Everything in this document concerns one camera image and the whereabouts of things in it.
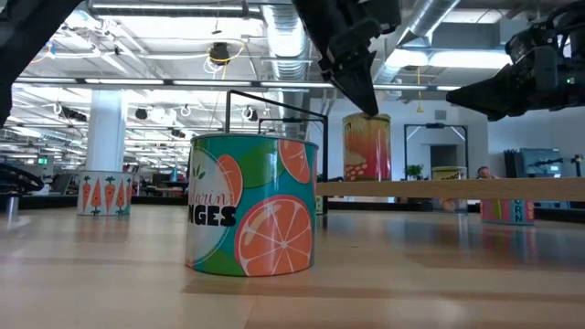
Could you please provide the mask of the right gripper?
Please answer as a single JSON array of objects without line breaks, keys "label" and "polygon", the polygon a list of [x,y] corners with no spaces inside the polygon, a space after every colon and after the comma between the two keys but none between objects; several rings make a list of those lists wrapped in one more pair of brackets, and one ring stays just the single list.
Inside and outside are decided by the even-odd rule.
[{"label": "right gripper", "polygon": [[559,111],[584,105],[585,55],[566,57],[561,47],[535,48],[517,62],[515,88],[510,84],[513,67],[506,65],[490,79],[449,91],[446,101],[477,111],[489,122],[526,111]]}]

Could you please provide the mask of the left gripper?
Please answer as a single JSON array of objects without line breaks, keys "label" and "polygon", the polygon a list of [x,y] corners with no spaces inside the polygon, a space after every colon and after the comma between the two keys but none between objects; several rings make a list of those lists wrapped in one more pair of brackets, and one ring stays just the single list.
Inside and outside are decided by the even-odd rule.
[{"label": "left gripper", "polygon": [[390,34],[401,24],[399,0],[292,0],[320,59],[325,80],[359,110],[378,115],[371,77],[376,53],[371,40]]}]

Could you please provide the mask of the tall yellow label can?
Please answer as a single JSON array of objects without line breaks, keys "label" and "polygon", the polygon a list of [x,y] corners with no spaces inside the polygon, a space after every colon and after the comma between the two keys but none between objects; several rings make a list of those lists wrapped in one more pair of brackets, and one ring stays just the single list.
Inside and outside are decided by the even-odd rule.
[{"label": "tall yellow label can", "polygon": [[[432,180],[463,180],[467,178],[464,166],[438,166],[431,169]],[[434,198],[433,208],[448,213],[466,213],[467,201],[460,198]]]}]

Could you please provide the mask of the small grey can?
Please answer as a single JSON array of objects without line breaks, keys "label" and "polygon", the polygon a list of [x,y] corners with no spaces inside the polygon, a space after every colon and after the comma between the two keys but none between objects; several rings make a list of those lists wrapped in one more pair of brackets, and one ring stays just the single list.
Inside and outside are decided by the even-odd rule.
[{"label": "small grey can", "polygon": [[480,203],[481,220],[486,223],[533,226],[534,203],[518,199],[486,199]]}]

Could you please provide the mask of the teal mandarin oranges can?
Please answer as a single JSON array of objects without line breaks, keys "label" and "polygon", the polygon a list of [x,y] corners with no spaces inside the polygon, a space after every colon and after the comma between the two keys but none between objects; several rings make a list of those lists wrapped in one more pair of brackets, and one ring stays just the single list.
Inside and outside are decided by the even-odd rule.
[{"label": "teal mandarin oranges can", "polygon": [[191,141],[185,264],[271,277],[314,265],[317,145],[222,133]]}]

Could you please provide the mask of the bright ceiling light panel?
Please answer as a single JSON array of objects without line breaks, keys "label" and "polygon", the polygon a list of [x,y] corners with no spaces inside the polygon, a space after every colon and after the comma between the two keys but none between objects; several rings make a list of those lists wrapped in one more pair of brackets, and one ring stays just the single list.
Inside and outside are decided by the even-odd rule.
[{"label": "bright ceiling light panel", "polygon": [[431,53],[396,49],[385,64],[392,68],[432,66],[459,69],[500,69],[512,61],[505,53],[493,51],[444,50]]}]

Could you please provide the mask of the gold can white lid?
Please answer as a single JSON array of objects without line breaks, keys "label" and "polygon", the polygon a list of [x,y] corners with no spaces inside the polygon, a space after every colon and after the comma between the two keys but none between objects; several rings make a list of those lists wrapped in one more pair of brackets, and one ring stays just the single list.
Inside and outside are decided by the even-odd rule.
[{"label": "gold can white lid", "polygon": [[390,116],[355,113],[343,119],[344,179],[391,179]]}]

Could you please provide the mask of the dark monitor screen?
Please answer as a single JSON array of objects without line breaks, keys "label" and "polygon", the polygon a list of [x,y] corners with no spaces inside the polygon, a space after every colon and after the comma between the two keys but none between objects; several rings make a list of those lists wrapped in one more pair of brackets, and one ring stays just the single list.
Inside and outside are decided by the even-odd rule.
[{"label": "dark monitor screen", "polygon": [[504,158],[508,178],[561,177],[563,159],[558,149],[511,149],[504,151]]}]

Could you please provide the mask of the black ceiling fixture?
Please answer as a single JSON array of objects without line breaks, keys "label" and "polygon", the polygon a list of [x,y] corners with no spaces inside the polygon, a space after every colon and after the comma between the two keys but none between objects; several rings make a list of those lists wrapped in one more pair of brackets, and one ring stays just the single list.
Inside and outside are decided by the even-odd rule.
[{"label": "black ceiling fixture", "polygon": [[218,66],[225,66],[229,63],[229,45],[226,42],[216,42],[208,52],[210,61]]}]

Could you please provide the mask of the dark ceiling pipe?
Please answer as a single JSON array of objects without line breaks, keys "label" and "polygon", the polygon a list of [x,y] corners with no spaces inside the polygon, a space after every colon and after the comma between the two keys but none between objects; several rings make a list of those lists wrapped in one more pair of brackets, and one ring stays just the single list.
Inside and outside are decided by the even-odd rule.
[{"label": "dark ceiling pipe", "polygon": [[88,11],[96,16],[163,16],[163,17],[219,17],[263,19],[258,6],[249,5],[172,5],[88,0]]}]

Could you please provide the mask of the white building pillar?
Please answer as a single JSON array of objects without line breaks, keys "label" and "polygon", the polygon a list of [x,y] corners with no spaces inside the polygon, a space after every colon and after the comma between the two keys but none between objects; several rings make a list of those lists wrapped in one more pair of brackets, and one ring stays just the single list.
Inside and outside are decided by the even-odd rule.
[{"label": "white building pillar", "polygon": [[122,90],[93,90],[86,169],[121,172],[128,104]]}]

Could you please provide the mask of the white carrot print can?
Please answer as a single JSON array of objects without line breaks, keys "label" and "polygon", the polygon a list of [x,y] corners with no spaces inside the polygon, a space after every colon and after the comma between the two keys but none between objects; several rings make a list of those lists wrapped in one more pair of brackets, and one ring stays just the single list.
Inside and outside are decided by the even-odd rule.
[{"label": "white carrot print can", "polygon": [[130,173],[82,171],[79,216],[126,217],[131,214],[133,176]]}]

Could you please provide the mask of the black background metal frame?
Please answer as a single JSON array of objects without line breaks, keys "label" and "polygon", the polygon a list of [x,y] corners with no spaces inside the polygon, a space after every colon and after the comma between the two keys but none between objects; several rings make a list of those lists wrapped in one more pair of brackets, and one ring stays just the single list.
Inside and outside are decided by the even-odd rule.
[{"label": "black background metal frame", "polygon": [[432,178],[435,167],[456,167],[470,173],[469,128],[467,125],[441,122],[407,123],[403,125],[403,172],[405,179]]}]

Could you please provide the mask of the black aluminium table frame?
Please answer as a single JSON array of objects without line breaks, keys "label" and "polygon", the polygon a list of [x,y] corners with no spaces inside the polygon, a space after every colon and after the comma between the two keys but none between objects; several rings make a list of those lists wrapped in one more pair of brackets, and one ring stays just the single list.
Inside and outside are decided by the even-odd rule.
[{"label": "black aluminium table frame", "polygon": [[[149,206],[185,206],[185,198],[162,196],[134,196],[133,205]],[[19,209],[49,209],[76,207],[76,196],[22,196],[19,200]],[[396,211],[396,212],[432,212],[431,203],[393,204],[374,202],[344,202],[332,201],[327,203],[329,210],[366,210],[366,211]],[[585,208],[534,208],[535,218],[538,220],[566,222],[585,225]]]}]

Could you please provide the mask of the silver metal post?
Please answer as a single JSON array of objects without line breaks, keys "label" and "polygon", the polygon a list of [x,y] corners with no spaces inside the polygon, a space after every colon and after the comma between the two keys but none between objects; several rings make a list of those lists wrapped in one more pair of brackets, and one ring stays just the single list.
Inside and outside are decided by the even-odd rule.
[{"label": "silver metal post", "polygon": [[12,194],[6,199],[6,216],[9,222],[18,217],[20,195]]}]

